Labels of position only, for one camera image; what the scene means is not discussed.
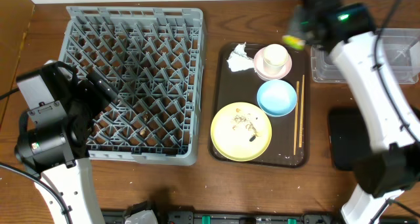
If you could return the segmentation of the green snack wrapper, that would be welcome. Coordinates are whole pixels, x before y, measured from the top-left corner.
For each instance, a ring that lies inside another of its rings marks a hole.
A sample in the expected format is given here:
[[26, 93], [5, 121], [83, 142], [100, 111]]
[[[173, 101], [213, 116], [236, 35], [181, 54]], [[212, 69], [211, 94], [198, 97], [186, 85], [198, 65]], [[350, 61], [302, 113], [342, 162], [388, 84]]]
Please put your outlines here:
[[298, 51], [302, 51], [306, 45], [305, 40], [292, 35], [284, 35], [282, 40], [286, 45]]

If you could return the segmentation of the pink plastic bowl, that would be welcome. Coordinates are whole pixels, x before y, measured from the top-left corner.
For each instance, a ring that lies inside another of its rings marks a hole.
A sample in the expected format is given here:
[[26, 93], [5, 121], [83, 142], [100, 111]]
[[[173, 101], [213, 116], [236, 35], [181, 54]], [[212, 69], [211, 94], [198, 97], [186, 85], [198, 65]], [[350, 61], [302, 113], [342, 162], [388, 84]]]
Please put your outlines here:
[[272, 79], [282, 79], [290, 73], [292, 68], [292, 59], [290, 54], [287, 53], [287, 60], [281, 66], [271, 66], [265, 61], [264, 57], [264, 50], [265, 47], [258, 50], [256, 55], [253, 59], [254, 70], [256, 71], [257, 75], [264, 81], [272, 80]]

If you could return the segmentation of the white napkin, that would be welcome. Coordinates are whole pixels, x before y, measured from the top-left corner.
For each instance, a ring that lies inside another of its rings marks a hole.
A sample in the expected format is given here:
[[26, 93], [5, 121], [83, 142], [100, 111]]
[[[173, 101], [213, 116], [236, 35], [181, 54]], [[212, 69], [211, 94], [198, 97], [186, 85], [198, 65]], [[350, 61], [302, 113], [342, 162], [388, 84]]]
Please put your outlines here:
[[248, 57], [245, 52], [245, 47], [246, 43], [238, 44], [226, 60], [231, 72], [239, 72], [254, 68], [253, 59]]

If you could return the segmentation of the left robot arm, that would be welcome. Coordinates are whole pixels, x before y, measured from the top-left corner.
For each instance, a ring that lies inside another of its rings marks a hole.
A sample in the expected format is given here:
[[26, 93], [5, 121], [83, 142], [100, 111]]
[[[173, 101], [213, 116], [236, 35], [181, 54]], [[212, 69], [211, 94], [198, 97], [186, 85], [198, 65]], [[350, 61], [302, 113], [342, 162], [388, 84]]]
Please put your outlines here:
[[117, 98], [97, 72], [79, 79], [75, 68], [52, 61], [17, 77], [28, 109], [19, 118], [14, 153], [34, 177], [55, 223], [103, 223], [87, 140], [94, 118]]

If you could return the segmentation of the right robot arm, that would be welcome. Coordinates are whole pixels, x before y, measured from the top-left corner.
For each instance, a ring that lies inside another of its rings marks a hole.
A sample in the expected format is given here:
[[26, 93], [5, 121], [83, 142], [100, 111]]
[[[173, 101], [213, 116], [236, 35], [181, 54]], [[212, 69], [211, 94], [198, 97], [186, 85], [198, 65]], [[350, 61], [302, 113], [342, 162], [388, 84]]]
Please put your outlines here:
[[419, 119], [392, 73], [382, 33], [364, 4], [341, 0], [302, 0], [289, 23], [299, 45], [328, 53], [367, 127], [372, 153], [352, 167], [357, 186], [341, 208], [343, 223], [378, 222], [419, 181]]

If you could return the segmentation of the grey dishwasher rack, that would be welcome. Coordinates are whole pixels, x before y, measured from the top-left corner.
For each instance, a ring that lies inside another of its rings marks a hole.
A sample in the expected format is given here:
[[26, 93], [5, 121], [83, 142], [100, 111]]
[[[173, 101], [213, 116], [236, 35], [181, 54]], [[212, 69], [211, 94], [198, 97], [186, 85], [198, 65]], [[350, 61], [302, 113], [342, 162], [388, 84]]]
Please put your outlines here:
[[117, 99], [95, 119], [93, 160], [191, 166], [198, 157], [205, 20], [197, 8], [69, 6], [60, 61]]

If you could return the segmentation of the cream plastic cup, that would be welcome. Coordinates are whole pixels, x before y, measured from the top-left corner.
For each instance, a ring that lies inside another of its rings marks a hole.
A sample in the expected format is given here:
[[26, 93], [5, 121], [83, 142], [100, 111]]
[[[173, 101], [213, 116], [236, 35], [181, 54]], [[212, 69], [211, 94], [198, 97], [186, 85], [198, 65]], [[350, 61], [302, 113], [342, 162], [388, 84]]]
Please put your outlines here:
[[279, 74], [289, 59], [287, 49], [279, 44], [271, 44], [262, 52], [263, 69], [268, 75]]

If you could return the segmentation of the left wooden chopstick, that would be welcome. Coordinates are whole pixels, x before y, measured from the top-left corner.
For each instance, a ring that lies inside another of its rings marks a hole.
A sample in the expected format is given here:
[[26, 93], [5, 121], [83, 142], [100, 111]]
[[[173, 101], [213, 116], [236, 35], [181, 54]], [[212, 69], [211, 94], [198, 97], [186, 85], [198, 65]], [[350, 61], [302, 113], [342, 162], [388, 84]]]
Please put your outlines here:
[[300, 87], [300, 82], [297, 81], [296, 82], [296, 96], [297, 96], [297, 100], [296, 100], [296, 105], [295, 105], [295, 120], [294, 120], [294, 138], [293, 138], [293, 155], [296, 155], [296, 149], [297, 149], [297, 127], [298, 127], [298, 101], [299, 101], [299, 87]]

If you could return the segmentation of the wooden chopstick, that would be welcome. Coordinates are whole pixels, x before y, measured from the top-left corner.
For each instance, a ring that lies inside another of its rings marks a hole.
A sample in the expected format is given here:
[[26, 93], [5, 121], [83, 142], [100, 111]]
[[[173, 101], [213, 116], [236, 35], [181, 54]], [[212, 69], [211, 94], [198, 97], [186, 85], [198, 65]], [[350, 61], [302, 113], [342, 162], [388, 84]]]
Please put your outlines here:
[[299, 122], [299, 148], [302, 148], [303, 144], [303, 118], [304, 118], [304, 101], [305, 101], [305, 75], [302, 76], [301, 85], [301, 109], [300, 109], [300, 122]]
[[297, 96], [297, 100], [296, 100], [296, 105], [295, 105], [295, 120], [294, 120], [294, 138], [293, 138], [293, 155], [296, 155], [296, 149], [297, 149], [297, 127], [298, 127], [298, 101], [299, 101], [299, 87], [300, 87], [300, 82], [297, 81], [296, 82], [296, 96]]

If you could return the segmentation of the clear plastic bin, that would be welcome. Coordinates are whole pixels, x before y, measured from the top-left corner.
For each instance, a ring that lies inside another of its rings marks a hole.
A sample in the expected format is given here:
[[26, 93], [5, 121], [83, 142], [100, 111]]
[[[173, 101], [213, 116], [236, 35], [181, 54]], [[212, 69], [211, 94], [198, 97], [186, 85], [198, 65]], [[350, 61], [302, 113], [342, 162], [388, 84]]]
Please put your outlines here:
[[[419, 30], [387, 28], [382, 34], [388, 63], [400, 84], [415, 84], [419, 80]], [[345, 83], [327, 53], [312, 47], [310, 50], [312, 78], [317, 83]]]

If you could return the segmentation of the light blue bowl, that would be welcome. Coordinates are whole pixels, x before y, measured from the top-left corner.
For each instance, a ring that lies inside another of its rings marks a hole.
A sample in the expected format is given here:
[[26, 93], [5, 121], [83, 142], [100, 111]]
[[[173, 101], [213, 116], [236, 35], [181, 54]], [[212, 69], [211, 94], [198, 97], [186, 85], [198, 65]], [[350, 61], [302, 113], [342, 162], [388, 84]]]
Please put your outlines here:
[[280, 79], [266, 81], [257, 91], [257, 104], [271, 117], [288, 115], [295, 109], [296, 100], [295, 88]]

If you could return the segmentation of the black bin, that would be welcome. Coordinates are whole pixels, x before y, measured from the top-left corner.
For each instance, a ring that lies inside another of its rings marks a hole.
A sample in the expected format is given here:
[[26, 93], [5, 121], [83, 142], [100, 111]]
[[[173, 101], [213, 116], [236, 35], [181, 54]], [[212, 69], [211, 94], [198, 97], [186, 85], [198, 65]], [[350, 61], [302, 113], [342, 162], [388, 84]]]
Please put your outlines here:
[[358, 108], [333, 108], [328, 114], [329, 141], [334, 166], [343, 171], [361, 170], [360, 160], [373, 152], [364, 118]]

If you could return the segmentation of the yellow plate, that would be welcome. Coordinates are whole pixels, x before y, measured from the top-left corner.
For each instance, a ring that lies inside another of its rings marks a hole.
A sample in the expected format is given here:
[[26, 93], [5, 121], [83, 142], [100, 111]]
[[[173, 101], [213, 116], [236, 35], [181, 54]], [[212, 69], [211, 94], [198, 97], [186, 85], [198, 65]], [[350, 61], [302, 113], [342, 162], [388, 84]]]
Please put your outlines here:
[[272, 140], [272, 125], [258, 106], [234, 102], [215, 114], [210, 135], [217, 152], [225, 158], [247, 162], [268, 148]]

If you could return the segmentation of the cardboard wall panel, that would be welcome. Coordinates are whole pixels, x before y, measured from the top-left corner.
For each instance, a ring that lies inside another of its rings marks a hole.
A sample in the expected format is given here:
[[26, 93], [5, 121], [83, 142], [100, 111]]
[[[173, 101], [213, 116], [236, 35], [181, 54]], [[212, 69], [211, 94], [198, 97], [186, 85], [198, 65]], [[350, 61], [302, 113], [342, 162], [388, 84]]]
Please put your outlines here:
[[1, 94], [12, 89], [22, 42], [32, 18], [31, 0], [1, 0]]

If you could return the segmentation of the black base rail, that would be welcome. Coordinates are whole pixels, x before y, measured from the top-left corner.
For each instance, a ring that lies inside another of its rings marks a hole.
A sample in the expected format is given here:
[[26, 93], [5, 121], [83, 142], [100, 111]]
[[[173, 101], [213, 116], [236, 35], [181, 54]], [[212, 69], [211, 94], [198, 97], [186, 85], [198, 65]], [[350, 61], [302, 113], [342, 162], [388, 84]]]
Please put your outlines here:
[[303, 213], [301, 215], [264, 215], [249, 213], [200, 213], [182, 206], [161, 212], [151, 201], [135, 204], [126, 210], [103, 210], [106, 223], [159, 224], [340, 224], [344, 219], [331, 213]]

